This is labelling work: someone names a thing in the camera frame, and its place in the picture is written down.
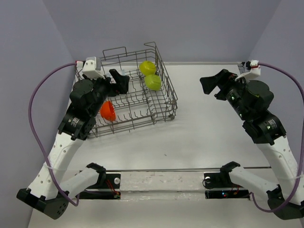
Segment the lime green bowl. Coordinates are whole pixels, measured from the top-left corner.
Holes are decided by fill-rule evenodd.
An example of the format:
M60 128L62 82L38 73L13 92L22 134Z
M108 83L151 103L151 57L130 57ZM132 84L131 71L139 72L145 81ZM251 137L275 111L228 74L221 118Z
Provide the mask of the lime green bowl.
M139 65L139 70L144 76L153 75L156 73L156 66L151 61L143 61Z

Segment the orange bowl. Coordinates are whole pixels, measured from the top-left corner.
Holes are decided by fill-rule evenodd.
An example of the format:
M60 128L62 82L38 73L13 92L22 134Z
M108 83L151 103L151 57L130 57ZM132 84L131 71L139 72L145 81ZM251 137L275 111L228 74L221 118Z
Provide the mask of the orange bowl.
M106 101L102 104L100 111L100 115L107 121L115 121L116 120L116 113L111 101Z

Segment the white square bowl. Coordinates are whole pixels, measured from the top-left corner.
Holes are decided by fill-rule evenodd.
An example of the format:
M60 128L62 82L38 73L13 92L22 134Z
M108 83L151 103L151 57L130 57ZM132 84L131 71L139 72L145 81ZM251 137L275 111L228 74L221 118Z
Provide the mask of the white square bowl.
M162 81L158 75L152 74L144 77L146 86L150 90L158 91L162 86Z

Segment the grey wire dish rack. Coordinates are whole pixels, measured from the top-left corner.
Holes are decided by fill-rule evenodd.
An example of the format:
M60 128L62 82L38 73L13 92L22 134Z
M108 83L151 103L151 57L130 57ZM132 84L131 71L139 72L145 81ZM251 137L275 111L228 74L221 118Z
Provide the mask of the grey wire dish rack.
M135 130L140 127L171 121L176 116L177 95L155 42L145 43L143 50L127 51L126 47L106 49L101 56L102 73L110 77L109 70L124 70L130 77L129 91L125 95L107 98L116 113L111 122L96 116L96 124L88 134L98 138L108 134ZM156 75L161 79L158 91L150 90L139 70L143 61L156 66Z

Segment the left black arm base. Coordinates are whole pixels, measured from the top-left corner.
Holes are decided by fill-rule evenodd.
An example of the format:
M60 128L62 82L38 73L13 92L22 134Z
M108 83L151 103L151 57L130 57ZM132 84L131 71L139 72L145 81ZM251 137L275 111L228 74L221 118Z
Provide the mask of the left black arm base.
M98 173L97 182L79 194L81 200L120 200L121 174L107 172L103 166L90 163L86 166Z

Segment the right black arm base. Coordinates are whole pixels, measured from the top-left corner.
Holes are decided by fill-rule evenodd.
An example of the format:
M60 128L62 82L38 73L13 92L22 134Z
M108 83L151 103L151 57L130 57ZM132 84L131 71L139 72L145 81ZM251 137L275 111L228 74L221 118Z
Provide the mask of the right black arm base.
M231 181L229 174L241 165L235 161L223 165L219 172L207 172L202 181L207 199L250 199L249 191Z

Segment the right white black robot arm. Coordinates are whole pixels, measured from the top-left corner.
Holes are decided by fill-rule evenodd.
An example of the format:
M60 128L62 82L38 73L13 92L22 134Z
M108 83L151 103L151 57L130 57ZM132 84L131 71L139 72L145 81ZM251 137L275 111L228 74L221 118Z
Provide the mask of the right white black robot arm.
M274 94L267 84L250 79L247 74L237 76L226 69L214 76L200 78L204 94L216 87L216 99L228 101L243 121L245 132L263 153L278 182L264 180L232 161L218 173L205 175L208 189L230 188L238 185L267 201L268 212L282 220L304 217L304 178L290 150L286 131L281 121L268 108Z

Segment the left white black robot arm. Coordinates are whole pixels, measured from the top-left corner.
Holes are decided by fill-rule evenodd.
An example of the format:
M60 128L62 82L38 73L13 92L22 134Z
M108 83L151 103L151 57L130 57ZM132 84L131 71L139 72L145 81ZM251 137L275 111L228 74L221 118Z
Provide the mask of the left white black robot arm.
M110 77L84 78L77 81L69 95L70 105L62 119L55 142L36 178L27 188L20 189L17 198L52 219L60 218L73 198L88 187L104 185L106 169L90 163L67 181L62 181L77 150L96 124L96 116L108 97L124 95L129 90L129 76L117 70Z

